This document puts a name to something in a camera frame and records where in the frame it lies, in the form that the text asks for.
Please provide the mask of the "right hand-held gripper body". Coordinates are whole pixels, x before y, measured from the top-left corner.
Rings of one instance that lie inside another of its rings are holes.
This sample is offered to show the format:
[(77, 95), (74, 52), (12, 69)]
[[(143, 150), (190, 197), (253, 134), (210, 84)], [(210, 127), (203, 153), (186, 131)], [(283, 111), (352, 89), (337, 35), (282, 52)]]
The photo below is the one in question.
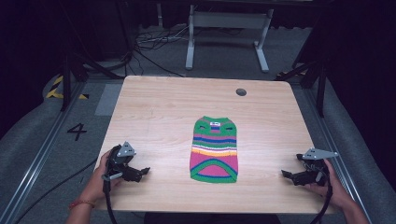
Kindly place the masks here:
[(317, 183), (323, 186), (328, 179), (329, 170), (324, 162), (325, 159), (337, 157), (337, 152), (330, 152), (318, 148), (309, 148), (305, 154), (297, 154), (297, 160), (303, 163), (305, 168), (299, 177), (309, 179), (309, 183)]

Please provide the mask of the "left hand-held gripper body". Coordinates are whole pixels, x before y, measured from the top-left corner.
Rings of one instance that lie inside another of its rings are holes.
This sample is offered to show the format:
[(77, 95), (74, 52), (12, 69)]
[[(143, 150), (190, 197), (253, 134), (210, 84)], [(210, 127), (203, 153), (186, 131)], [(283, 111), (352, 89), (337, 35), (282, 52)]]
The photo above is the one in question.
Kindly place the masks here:
[(106, 162), (106, 171), (102, 178), (105, 181), (110, 182), (111, 180), (120, 177), (125, 180), (126, 174), (135, 174), (134, 168), (128, 165), (134, 155), (135, 151), (127, 141), (122, 145), (113, 147), (110, 150), (110, 154)]

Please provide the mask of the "striped knitted pet sweater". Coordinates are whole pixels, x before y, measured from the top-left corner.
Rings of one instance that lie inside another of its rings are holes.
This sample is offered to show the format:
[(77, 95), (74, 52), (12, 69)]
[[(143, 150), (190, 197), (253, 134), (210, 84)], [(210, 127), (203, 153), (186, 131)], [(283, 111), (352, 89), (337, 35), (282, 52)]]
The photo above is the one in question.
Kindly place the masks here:
[(238, 178), (237, 128), (228, 118), (199, 118), (193, 127), (191, 179), (215, 184)]

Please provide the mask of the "person's right hand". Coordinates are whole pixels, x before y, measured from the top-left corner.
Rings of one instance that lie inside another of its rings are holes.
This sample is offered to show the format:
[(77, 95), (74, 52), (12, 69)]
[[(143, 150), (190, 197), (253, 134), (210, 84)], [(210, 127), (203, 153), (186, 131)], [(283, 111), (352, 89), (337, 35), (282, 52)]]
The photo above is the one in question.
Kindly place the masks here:
[(328, 186), (325, 187), (319, 186), (318, 184), (306, 184), (304, 187), (320, 196), (325, 196), (327, 194), (328, 187), (332, 186), (332, 197), (330, 204), (342, 211), (352, 208), (356, 204), (355, 201), (351, 198), (351, 196), (341, 184), (332, 167), (332, 164), (328, 160), (324, 160), (324, 162), (329, 170), (330, 182)]

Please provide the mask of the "person's left hand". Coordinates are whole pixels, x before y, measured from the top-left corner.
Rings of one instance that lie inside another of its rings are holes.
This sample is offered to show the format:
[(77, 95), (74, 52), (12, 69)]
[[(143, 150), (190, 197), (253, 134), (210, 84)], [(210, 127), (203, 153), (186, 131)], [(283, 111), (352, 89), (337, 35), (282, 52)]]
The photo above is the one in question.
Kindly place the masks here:
[(100, 159), (99, 165), (95, 168), (85, 189), (80, 193), (79, 199), (86, 202), (95, 203), (105, 197), (103, 193), (104, 180), (102, 176), (106, 171), (106, 162), (110, 152), (106, 152)]

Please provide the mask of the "yellow black hazard tape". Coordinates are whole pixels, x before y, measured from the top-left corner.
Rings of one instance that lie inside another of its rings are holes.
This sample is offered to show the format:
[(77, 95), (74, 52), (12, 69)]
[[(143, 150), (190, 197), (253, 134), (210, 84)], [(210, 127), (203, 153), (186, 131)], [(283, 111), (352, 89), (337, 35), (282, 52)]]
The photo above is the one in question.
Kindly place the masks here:
[(61, 83), (63, 82), (64, 78), (62, 75), (59, 75), (56, 77), (56, 79), (54, 80), (52, 86), (50, 87), (46, 97), (47, 98), (58, 98), (58, 99), (63, 99), (64, 95), (60, 92), (58, 92), (58, 89), (61, 85)]

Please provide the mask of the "black metal stand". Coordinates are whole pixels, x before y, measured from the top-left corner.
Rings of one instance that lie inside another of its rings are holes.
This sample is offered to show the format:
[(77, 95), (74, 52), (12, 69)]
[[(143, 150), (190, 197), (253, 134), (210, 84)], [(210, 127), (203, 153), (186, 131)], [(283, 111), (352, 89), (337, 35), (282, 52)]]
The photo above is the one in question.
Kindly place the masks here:
[(109, 69), (81, 54), (75, 52), (66, 53), (64, 56), (64, 71), (62, 72), (64, 81), (62, 111), (65, 111), (72, 101), (71, 76), (74, 76), (77, 82), (85, 82), (88, 80), (89, 75), (87, 69), (84, 67), (85, 64), (94, 71), (104, 74), (106, 77), (111, 79), (122, 79), (122, 77), (114, 74)]
[(318, 111), (318, 114), (323, 118), (323, 104), (326, 86), (326, 71), (323, 62), (305, 63), (297, 66), (289, 72), (281, 72), (276, 76), (275, 81), (285, 81), (289, 78), (301, 74), (302, 72), (305, 72), (304, 77), (300, 81), (300, 86), (303, 89), (310, 89), (313, 87), (316, 81), (318, 82), (316, 109)]

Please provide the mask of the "aluminium floor rail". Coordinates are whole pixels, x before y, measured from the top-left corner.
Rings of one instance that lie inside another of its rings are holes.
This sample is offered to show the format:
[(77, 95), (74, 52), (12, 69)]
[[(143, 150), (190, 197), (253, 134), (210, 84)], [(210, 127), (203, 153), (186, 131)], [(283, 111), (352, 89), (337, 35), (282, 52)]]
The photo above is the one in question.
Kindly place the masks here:
[(77, 82), (74, 88), (70, 91), (70, 96), (68, 98), (64, 98), (67, 106), (63, 111), (60, 111), (57, 114), (55, 121), (52, 122), (45, 140), (43, 141), (42, 145), (35, 154), (33, 161), (30, 163), (29, 167), (24, 173), (23, 179), (21, 180), (21, 183), (18, 185), (12, 198), (7, 204), (3, 215), (0, 216), (0, 224), (13, 223), (33, 184), (35, 183), (38, 175), (40, 174), (47, 157), (52, 151), (52, 145), (56, 140), (57, 136), (59, 135), (61, 127), (63, 126), (69, 111), (71, 110), (74, 103), (77, 101), (84, 87), (84, 82)]
[(319, 144), (316, 144), (316, 147), (319, 147), (321, 149), (328, 149), (330, 152), (336, 152), (338, 154), (336, 158), (331, 159), (334, 170), (338, 174), (343, 187), (346, 189), (346, 192), (362, 209), (362, 212), (367, 217), (368, 222), (372, 223), (372, 220), (370, 219), (370, 216), (368, 215), (361, 196), (358, 192), (357, 186), (355, 185), (355, 181), (353, 180), (351, 174), (346, 167), (343, 155), (340, 152), (340, 147), (336, 145), (329, 126), (326, 122), (326, 119), (319, 114), (316, 95), (311, 90), (303, 90), (303, 93), (304, 98), (310, 108), (310, 111), (313, 114), (313, 118), (315, 119), (319, 127), (319, 132), (324, 138), (324, 145), (320, 146)]

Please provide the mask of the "grey metal table frame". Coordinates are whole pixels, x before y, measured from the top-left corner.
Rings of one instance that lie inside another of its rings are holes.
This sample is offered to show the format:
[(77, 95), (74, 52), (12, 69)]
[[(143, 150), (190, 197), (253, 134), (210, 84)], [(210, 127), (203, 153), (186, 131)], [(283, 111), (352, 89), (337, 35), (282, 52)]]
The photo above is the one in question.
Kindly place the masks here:
[(253, 43), (256, 55), (264, 73), (269, 72), (263, 45), (267, 36), (274, 11), (268, 9), (263, 14), (231, 13), (231, 12), (203, 12), (197, 11), (195, 5), (190, 5), (189, 15), (189, 42), (185, 68), (193, 68), (194, 59), (194, 29), (201, 28), (235, 28), (261, 30), (261, 37)]

